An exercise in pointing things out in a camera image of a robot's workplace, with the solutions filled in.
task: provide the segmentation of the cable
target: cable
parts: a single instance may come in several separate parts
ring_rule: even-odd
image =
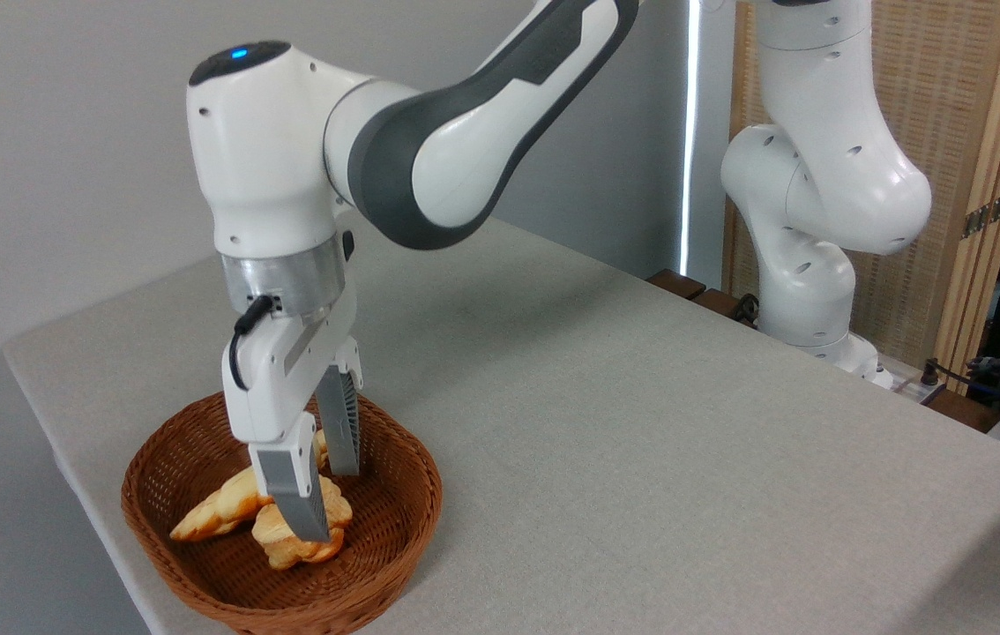
[[[234,385],[239,389],[248,391],[249,387],[243,382],[242,371],[237,366],[237,342],[241,341],[244,334],[253,330],[261,318],[269,315],[270,310],[273,310],[273,298],[267,295],[258,295],[250,303],[250,307],[245,310],[245,314],[239,317],[237,322],[234,322],[234,337],[229,341],[229,374],[234,378]]]
[[[991,387],[991,386],[987,386],[987,385],[980,385],[980,383],[972,381],[972,379],[968,379],[966,377],[963,377],[963,375],[960,375],[959,373],[956,373],[956,371],[954,371],[954,370],[944,369],[944,367],[940,366],[939,365],[939,361],[937,361],[937,359],[935,359],[934,357],[932,357],[931,359],[927,360],[927,365],[931,366],[931,367],[934,367],[935,370],[939,370],[940,373],[943,373],[943,374],[947,375],[947,377],[955,379],[956,382],[963,383],[963,385],[971,386],[971,387],[973,387],[973,389],[981,390],[982,392],[988,392],[988,393],[991,393],[991,394],[996,394],[997,397],[1000,397],[1000,390],[997,390],[995,387]]]

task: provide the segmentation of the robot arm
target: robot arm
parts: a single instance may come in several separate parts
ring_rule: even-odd
[[[230,429],[295,534],[328,539],[310,465],[319,405],[335,474],[360,467],[351,338],[358,206],[395,242],[440,249],[491,213],[527,149],[628,33],[637,0],[551,0],[460,84],[430,93],[314,59],[283,41],[226,49],[187,89],[195,168],[230,302]]]
[[[488,217],[528,148],[624,39],[636,1],[539,3],[461,83],[422,95],[384,83],[327,125],[336,189],[391,240],[441,249]]]
[[[880,113],[871,1],[747,1],[775,124],[737,134],[722,181],[757,253],[759,330],[876,381],[876,350],[849,333],[855,274],[841,248],[906,248],[931,189]]]

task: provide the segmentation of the bamboo blind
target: bamboo blind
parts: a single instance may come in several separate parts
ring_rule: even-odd
[[[754,9],[738,11],[731,136],[770,121],[759,99]],[[927,228],[903,252],[849,253],[852,329],[903,362],[939,354],[959,366],[967,357],[955,357],[976,351],[1000,264],[1000,218],[963,240],[968,214],[1000,197],[1000,0],[875,0],[872,13],[877,97],[934,202]],[[730,204],[725,287],[757,290],[750,235]]]

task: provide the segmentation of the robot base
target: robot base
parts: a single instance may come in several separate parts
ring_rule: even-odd
[[[826,346],[798,346],[818,359],[830,362],[838,369],[875,383],[883,389],[892,389],[892,373],[880,366],[880,356],[876,347],[858,334],[850,333],[839,341]]]

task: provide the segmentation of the wooden block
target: wooden block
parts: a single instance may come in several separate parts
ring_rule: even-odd
[[[692,298],[705,292],[706,287],[702,282],[694,281],[692,278],[681,276],[680,273],[672,269],[665,269],[654,274],[646,282],[665,289],[666,292],[681,296],[684,300]]]
[[[997,422],[1000,422],[999,411],[949,390],[939,391],[927,407],[965,426],[979,430],[982,434],[988,433]]]
[[[731,315],[734,315],[735,307],[739,305],[739,301],[736,298],[717,289],[708,289],[706,292],[694,297],[692,301],[705,307],[705,309],[714,310],[715,313],[719,313],[725,318],[730,318]]]

